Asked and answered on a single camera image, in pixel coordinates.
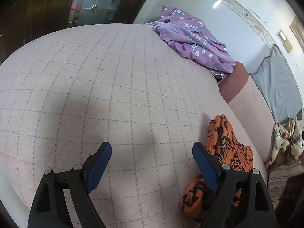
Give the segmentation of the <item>orange black floral cloth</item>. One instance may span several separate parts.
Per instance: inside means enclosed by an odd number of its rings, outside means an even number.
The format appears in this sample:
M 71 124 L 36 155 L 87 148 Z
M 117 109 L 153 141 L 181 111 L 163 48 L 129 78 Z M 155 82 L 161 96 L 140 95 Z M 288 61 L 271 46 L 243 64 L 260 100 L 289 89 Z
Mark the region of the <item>orange black floral cloth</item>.
M 253 152 L 250 146 L 241 144 L 225 114 L 217 115 L 210 121 L 206 150 L 222 164 L 230 165 L 236 171 L 250 172 L 253 169 Z M 214 193 L 201 174 L 197 175 L 186 188 L 181 207 L 185 214 L 202 221 L 211 205 Z

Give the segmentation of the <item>striped beige blanket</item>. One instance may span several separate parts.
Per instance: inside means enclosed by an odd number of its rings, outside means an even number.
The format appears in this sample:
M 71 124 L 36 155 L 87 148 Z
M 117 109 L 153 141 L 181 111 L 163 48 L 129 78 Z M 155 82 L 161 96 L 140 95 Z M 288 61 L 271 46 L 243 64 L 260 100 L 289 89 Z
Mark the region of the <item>striped beige blanket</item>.
M 285 189 L 290 177 L 303 173 L 301 161 L 291 162 L 289 165 L 280 165 L 271 169 L 268 177 L 268 193 L 271 197 L 273 207 L 279 204 L 279 199 Z

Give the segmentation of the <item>beige checkered mattress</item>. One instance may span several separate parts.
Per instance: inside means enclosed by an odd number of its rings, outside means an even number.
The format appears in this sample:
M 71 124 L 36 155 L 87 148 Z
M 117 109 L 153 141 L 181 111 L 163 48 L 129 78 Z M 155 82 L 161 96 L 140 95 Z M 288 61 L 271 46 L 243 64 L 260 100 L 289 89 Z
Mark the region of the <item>beige checkered mattress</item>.
M 42 36 L 1 64 L 1 200 L 20 227 L 46 170 L 70 170 L 102 142 L 112 157 L 90 197 L 107 227 L 194 227 L 180 200 L 192 157 L 225 114 L 252 141 L 213 75 L 152 27 L 103 24 Z

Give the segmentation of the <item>beige bolster with maroon end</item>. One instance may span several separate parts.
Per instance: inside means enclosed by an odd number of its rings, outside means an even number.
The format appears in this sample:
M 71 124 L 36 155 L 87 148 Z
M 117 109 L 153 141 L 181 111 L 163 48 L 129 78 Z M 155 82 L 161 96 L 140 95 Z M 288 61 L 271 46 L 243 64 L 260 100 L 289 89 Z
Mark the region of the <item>beige bolster with maroon end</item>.
M 262 162 L 268 162 L 272 150 L 275 121 L 259 88 L 244 65 L 237 62 L 233 74 L 218 84 L 219 92 L 245 129 Z

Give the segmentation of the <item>cream floral crumpled cloth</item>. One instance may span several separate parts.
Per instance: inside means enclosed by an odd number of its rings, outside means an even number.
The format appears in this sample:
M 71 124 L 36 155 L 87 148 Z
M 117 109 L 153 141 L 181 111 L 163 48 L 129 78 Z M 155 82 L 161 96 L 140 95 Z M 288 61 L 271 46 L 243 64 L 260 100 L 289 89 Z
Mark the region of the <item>cream floral crumpled cloth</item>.
M 273 129 L 272 150 L 266 168 L 275 169 L 280 165 L 293 165 L 300 162 L 302 153 L 302 127 L 297 117 L 289 118 L 284 124 L 276 123 Z

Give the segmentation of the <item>grey pillow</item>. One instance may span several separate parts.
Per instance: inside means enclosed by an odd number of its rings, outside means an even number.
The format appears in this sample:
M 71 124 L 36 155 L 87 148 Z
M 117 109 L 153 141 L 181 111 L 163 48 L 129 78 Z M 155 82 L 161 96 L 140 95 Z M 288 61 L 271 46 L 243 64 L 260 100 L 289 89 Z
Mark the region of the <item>grey pillow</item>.
M 303 103 L 296 80 L 279 47 L 274 44 L 258 69 L 250 74 L 276 123 L 303 119 Z

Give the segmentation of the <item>purple floral garment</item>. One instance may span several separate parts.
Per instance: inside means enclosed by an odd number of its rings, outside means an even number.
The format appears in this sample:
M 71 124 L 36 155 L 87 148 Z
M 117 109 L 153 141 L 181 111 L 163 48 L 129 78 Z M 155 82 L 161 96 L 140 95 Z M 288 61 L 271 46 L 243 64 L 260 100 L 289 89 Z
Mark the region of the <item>purple floral garment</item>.
M 160 19 L 152 23 L 154 31 L 183 58 L 208 68 L 223 78 L 234 72 L 235 60 L 224 43 L 217 40 L 205 23 L 174 6 L 162 6 Z

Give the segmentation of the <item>wooden glass-panel wardrobe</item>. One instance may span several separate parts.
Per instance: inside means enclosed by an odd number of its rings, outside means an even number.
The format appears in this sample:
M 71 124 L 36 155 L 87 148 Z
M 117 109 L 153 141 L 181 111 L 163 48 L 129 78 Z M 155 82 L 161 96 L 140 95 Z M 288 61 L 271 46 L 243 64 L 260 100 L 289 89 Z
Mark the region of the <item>wooden glass-panel wardrobe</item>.
M 145 0 L 1 0 L 1 61 L 49 33 L 90 24 L 133 23 Z

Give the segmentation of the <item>wall switch plate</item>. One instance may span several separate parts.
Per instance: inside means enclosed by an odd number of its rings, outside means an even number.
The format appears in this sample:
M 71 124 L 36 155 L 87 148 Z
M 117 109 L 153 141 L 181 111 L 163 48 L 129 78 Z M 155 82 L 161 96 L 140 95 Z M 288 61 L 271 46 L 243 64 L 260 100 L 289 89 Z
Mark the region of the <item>wall switch plate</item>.
M 277 33 L 277 35 L 280 38 L 287 53 L 290 53 L 293 50 L 293 47 L 292 47 L 292 44 L 290 43 L 289 39 L 286 37 L 285 33 L 282 30 L 280 30 Z

